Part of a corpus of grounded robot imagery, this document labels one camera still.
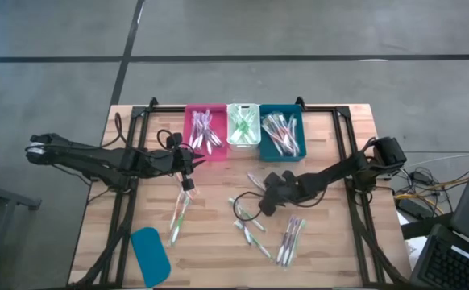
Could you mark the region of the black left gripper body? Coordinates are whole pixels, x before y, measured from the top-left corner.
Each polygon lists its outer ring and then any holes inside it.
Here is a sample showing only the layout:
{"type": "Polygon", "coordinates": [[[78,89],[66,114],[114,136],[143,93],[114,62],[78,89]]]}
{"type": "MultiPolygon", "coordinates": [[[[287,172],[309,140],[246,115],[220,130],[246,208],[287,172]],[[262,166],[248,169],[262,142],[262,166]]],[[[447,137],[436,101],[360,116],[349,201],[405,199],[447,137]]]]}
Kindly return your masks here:
{"type": "Polygon", "coordinates": [[[193,179],[190,177],[194,170],[193,152],[185,147],[167,147],[166,150],[168,151],[168,157],[165,159],[165,164],[168,168],[164,171],[164,174],[180,173],[181,187],[184,191],[191,191],[195,188],[193,179]]]}

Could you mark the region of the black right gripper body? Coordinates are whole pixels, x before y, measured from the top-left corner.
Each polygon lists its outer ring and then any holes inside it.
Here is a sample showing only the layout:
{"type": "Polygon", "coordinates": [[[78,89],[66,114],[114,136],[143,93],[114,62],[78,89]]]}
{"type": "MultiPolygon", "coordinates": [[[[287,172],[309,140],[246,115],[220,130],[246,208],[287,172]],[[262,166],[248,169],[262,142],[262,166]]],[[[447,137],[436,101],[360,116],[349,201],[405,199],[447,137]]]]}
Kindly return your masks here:
{"type": "Polygon", "coordinates": [[[271,172],[264,179],[264,197],[259,202],[259,208],[265,216],[272,216],[278,205],[298,202],[299,191],[296,185],[296,177],[290,171],[284,171],[282,176],[271,172]]]}

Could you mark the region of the teal plastic bin lid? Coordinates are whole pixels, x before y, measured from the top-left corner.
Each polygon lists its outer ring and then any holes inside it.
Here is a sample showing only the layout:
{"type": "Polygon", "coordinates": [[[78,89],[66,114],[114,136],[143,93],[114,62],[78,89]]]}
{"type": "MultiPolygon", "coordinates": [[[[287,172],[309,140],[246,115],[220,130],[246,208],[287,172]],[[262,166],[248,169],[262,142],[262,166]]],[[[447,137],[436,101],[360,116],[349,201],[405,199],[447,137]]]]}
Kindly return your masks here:
{"type": "Polygon", "coordinates": [[[172,268],[159,232],[155,228],[144,227],[131,235],[131,243],[145,286],[153,288],[163,283],[172,268]]]}

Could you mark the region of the pink plastic bin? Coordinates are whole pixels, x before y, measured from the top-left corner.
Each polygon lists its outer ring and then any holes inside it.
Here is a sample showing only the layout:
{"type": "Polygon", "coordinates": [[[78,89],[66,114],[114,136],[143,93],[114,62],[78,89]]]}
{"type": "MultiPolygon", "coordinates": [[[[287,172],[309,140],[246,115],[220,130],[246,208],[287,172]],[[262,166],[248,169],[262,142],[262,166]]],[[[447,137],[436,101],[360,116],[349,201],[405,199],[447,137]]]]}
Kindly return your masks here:
{"type": "Polygon", "coordinates": [[[227,112],[226,104],[224,103],[199,103],[199,104],[187,104],[185,106],[185,116],[184,116],[184,125],[183,125],[183,142],[189,144],[190,136],[190,127],[191,127],[191,117],[192,111],[196,110],[197,112],[205,112],[210,110],[210,115],[212,116],[212,125],[223,142],[222,147],[213,146],[213,151],[211,155],[208,155],[206,150],[205,142],[202,143],[202,149],[196,149],[196,153],[205,155],[205,158],[208,161],[223,161],[227,157],[227,150],[229,146],[227,145],[227,112]]]}

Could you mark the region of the teal plastic bin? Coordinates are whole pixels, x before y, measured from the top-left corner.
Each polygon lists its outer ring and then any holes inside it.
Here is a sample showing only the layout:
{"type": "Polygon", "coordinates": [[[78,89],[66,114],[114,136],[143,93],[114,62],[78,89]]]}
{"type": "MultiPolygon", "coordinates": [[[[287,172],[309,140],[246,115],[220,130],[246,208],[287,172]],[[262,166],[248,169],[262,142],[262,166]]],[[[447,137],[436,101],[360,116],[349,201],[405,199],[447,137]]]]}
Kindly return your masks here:
{"type": "Polygon", "coordinates": [[[302,108],[296,104],[262,104],[259,106],[261,124],[264,116],[276,112],[282,113],[287,122],[289,121],[289,118],[291,116],[293,116],[297,120],[295,131],[296,141],[299,147],[299,154],[298,156],[281,156],[277,151],[276,146],[271,140],[269,134],[264,129],[261,129],[261,140],[259,143],[259,159],[264,162],[298,162],[302,160],[307,153],[302,118],[302,108]]]}

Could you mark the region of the white plastic bin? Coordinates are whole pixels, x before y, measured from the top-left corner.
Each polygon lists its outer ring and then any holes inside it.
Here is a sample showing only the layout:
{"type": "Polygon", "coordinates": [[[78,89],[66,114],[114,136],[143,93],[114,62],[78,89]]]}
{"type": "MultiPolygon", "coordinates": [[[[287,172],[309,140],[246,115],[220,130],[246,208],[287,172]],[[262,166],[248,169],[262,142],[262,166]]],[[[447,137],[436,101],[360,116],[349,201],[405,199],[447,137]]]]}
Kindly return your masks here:
{"type": "Polygon", "coordinates": [[[255,103],[231,103],[227,105],[226,108],[227,112],[227,143],[229,147],[233,151],[249,151],[254,150],[259,146],[261,140],[261,127],[260,127],[260,113],[259,113],[259,105],[255,103]],[[251,124],[251,129],[255,133],[256,141],[254,144],[249,143],[240,143],[240,144],[233,144],[230,141],[230,137],[235,131],[235,114],[239,106],[248,106],[251,107],[255,111],[254,121],[251,124]]]}

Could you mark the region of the black power brick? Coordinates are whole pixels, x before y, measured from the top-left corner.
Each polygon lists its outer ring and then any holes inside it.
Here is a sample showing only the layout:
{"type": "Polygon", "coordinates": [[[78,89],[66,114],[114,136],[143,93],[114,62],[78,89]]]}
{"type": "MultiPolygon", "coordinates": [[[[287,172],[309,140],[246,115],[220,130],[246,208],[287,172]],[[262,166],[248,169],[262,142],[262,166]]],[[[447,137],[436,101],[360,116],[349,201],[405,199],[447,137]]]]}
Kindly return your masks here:
{"type": "Polygon", "coordinates": [[[413,218],[423,219],[425,208],[410,199],[397,199],[396,208],[413,218]]]}

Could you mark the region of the white paper sheet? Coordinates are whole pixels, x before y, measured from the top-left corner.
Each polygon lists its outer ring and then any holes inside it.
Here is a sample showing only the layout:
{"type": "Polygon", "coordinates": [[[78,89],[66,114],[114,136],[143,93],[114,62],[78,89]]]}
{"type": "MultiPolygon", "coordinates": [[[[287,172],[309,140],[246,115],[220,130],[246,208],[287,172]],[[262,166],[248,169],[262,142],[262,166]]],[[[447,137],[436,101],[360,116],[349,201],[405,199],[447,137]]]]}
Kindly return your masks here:
{"type": "Polygon", "coordinates": [[[405,240],[405,245],[409,257],[418,257],[422,252],[425,244],[427,242],[427,237],[421,236],[416,238],[410,238],[405,240]]]}

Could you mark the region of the black stand bar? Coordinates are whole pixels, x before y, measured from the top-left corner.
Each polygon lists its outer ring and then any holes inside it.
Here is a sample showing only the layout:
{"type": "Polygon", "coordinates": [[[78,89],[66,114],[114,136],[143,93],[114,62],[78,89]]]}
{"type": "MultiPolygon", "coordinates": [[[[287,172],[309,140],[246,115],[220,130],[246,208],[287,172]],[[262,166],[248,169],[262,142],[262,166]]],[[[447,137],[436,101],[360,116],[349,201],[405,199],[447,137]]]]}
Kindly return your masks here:
{"type": "Polygon", "coordinates": [[[453,213],[445,213],[441,216],[404,224],[401,226],[403,238],[404,240],[409,240],[411,238],[429,235],[432,228],[436,225],[450,227],[453,216],[453,213]]]}

